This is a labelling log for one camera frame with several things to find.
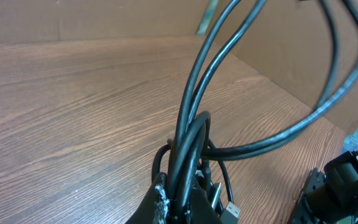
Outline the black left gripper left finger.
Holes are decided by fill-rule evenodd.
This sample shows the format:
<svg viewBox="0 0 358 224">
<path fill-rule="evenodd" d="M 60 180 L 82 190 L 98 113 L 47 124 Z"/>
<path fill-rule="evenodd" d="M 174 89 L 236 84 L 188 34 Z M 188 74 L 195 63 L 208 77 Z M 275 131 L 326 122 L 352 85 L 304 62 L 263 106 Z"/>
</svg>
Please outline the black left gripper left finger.
<svg viewBox="0 0 358 224">
<path fill-rule="evenodd" d="M 140 205 L 126 224 L 166 223 L 170 200 L 166 196 L 166 173 L 159 172 Z"/>
</svg>

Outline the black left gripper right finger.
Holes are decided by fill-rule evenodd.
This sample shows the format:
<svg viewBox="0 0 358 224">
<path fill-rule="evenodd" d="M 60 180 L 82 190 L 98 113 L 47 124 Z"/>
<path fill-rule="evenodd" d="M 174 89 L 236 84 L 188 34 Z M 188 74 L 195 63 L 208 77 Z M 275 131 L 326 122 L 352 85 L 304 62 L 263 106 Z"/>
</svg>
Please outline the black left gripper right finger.
<svg viewBox="0 0 358 224">
<path fill-rule="evenodd" d="M 183 222 L 187 224 L 222 224 L 198 183 L 197 176 L 193 178 L 189 204 Z"/>
</svg>

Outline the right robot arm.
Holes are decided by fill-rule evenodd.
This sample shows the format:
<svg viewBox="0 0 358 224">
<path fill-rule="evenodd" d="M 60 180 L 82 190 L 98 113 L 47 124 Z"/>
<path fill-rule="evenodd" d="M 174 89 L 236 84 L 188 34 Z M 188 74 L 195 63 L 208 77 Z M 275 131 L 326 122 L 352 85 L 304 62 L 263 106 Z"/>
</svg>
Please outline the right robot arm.
<svg viewBox="0 0 358 224">
<path fill-rule="evenodd" d="M 288 223 L 336 223 L 347 217 L 358 223 L 358 150 L 310 172 Z"/>
</svg>

